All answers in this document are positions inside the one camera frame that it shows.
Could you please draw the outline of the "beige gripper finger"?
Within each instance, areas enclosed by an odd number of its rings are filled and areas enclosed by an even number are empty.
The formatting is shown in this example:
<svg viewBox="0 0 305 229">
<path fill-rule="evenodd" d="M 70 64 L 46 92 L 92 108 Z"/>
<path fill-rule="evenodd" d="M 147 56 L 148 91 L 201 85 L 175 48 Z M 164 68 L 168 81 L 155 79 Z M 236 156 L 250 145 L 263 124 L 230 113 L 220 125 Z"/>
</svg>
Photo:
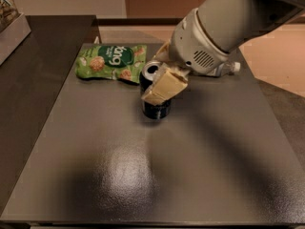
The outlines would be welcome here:
<svg viewBox="0 0 305 229">
<path fill-rule="evenodd" d="M 155 53 L 153 59 L 161 62 L 167 62 L 170 60 L 169 58 L 169 46 L 170 42 L 165 42 L 159 50 Z"/>
<path fill-rule="evenodd" d="M 163 63 L 152 82 L 152 91 L 162 100 L 169 100 L 178 95 L 188 86 L 189 70 L 175 63 Z"/>
</svg>

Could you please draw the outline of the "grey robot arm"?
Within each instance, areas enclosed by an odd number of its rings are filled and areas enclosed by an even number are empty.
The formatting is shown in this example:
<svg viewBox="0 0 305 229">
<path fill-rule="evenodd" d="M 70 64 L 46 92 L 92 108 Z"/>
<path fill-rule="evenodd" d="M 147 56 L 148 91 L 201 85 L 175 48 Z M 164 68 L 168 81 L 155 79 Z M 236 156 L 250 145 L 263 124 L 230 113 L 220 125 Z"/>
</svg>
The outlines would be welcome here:
<svg viewBox="0 0 305 229">
<path fill-rule="evenodd" d="M 154 56 L 161 63 L 142 99 L 159 105 L 182 92 L 188 74 L 207 74 L 245 42 L 305 11 L 305 0 L 206 0 L 176 26 Z"/>
</svg>

